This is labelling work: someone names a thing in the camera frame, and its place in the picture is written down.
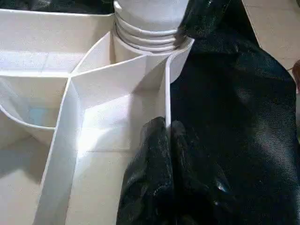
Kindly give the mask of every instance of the organizer compartment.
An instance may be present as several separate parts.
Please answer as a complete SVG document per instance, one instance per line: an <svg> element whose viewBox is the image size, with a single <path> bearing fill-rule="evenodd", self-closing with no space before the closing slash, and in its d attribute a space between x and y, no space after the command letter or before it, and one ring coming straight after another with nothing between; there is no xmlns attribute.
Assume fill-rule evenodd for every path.
<svg viewBox="0 0 300 225"><path fill-rule="evenodd" d="M0 9L0 74L67 76L114 16Z"/></svg>
<svg viewBox="0 0 300 225"><path fill-rule="evenodd" d="M140 56L70 79L35 225L115 223L142 126L170 117L164 73L159 85L144 86L146 62Z"/></svg>
<svg viewBox="0 0 300 225"><path fill-rule="evenodd" d="M72 73L76 74L99 69L142 55L126 48L122 41L115 37L113 33L113 31L110 31L97 41Z"/></svg>
<svg viewBox="0 0 300 225"><path fill-rule="evenodd" d="M65 78L0 76L0 109L22 124L54 128L66 83Z"/></svg>
<svg viewBox="0 0 300 225"><path fill-rule="evenodd" d="M0 126L0 224L32 225L49 146L1 111Z"/></svg>

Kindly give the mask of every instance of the cylindrical holder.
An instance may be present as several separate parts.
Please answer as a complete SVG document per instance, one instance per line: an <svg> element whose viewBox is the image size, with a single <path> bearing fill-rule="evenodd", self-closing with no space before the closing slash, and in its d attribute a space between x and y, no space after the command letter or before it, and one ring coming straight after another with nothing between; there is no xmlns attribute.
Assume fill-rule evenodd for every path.
<svg viewBox="0 0 300 225"><path fill-rule="evenodd" d="M188 0L115 0L117 33L143 51L172 51L184 41L180 24L187 5Z"/></svg>

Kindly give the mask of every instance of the black fabric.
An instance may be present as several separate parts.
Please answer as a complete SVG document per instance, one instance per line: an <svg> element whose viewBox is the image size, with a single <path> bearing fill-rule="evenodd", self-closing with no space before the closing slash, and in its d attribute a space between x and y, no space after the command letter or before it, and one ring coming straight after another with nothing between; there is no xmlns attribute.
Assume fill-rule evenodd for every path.
<svg viewBox="0 0 300 225"><path fill-rule="evenodd" d="M237 33L250 40L256 46L259 46L242 0L230 1L222 18L222 22L229 24Z"/></svg>
<svg viewBox="0 0 300 225"><path fill-rule="evenodd" d="M117 225L173 225L174 186L165 119L141 132L140 150L125 171Z"/></svg>
<svg viewBox="0 0 300 225"><path fill-rule="evenodd" d="M179 224L235 223L236 199L222 168L194 130L173 122L171 142Z"/></svg>
<svg viewBox="0 0 300 225"><path fill-rule="evenodd" d="M84 14L114 12L113 0L0 0L0 8Z"/></svg>
<svg viewBox="0 0 300 225"><path fill-rule="evenodd" d="M223 24L205 39L192 37L171 84L172 119L193 128L222 168L239 203L238 224L300 224L293 79Z"/></svg>
<svg viewBox="0 0 300 225"><path fill-rule="evenodd" d="M206 37L218 26L231 0L189 0L182 28L189 36Z"/></svg>

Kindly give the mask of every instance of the gloved hand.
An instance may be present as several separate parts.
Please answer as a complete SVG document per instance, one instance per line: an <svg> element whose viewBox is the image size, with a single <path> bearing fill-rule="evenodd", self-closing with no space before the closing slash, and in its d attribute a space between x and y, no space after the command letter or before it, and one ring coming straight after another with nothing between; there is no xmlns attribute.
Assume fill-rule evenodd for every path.
<svg viewBox="0 0 300 225"><path fill-rule="evenodd" d="M174 188L165 119L144 125L140 150L125 171L117 225L173 225Z"/></svg>
<svg viewBox="0 0 300 225"><path fill-rule="evenodd" d="M172 123L172 158L179 224L234 224L236 199L222 168L178 121Z"/></svg>

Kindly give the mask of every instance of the floor tile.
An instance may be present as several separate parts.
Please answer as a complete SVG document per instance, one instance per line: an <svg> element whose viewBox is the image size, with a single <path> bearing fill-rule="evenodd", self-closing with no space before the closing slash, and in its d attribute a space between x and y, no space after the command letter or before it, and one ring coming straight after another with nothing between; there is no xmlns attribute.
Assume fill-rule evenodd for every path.
<svg viewBox="0 0 300 225"><path fill-rule="evenodd" d="M277 9L292 9L299 10L300 8L296 0L243 0L245 6L256 6L264 8Z"/></svg>
<svg viewBox="0 0 300 225"><path fill-rule="evenodd" d="M262 49L275 58L300 58L300 12L247 7Z"/></svg>

